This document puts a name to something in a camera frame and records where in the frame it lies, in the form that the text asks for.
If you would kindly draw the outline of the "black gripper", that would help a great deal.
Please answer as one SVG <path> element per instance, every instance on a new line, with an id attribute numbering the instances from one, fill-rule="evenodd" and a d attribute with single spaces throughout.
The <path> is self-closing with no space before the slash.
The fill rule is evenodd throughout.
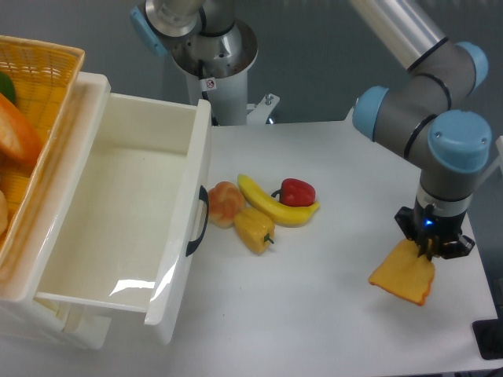
<path id="1" fill-rule="evenodd" d="M 427 252 L 428 260 L 433 258 L 462 258 L 468 256 L 475 246 L 475 241 L 461 234 L 461 225 L 466 212 L 455 216 L 439 216 L 433 213 L 432 205 L 422 207 L 419 203 L 414 208 L 401 207 L 395 215 L 395 221 L 407 240 L 418 247 L 418 256 Z"/>

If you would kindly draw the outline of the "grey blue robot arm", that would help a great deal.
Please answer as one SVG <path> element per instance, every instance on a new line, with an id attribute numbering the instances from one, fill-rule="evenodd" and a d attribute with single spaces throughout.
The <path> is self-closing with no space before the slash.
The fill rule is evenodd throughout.
<path id="1" fill-rule="evenodd" d="M 414 1 L 352 6 L 411 75 L 399 91 L 366 90 L 352 109 L 352 123 L 420 168 L 415 204 L 395 216 L 405 237 L 422 255 L 464 257 L 475 244 L 461 225 L 488 159 L 491 130 L 457 104 L 486 78 L 486 55 L 471 43 L 452 43 Z M 247 101 L 246 72 L 258 46 L 231 1 L 144 1 L 130 11 L 130 21 L 152 53 L 174 58 L 191 99 L 211 104 L 215 125 L 267 121 L 276 101 Z"/>

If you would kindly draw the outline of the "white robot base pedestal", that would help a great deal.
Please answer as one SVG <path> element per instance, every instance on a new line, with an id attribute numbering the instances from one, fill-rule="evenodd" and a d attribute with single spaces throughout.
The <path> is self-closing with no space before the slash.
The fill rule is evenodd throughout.
<path id="1" fill-rule="evenodd" d="M 280 97 L 273 93 L 261 101 L 248 101 L 248 71 L 258 56 L 254 31 L 236 20 L 223 35 L 194 35 L 172 49 L 171 55 L 185 75 L 189 101 L 211 104 L 211 119 L 219 126 L 271 124 Z"/>

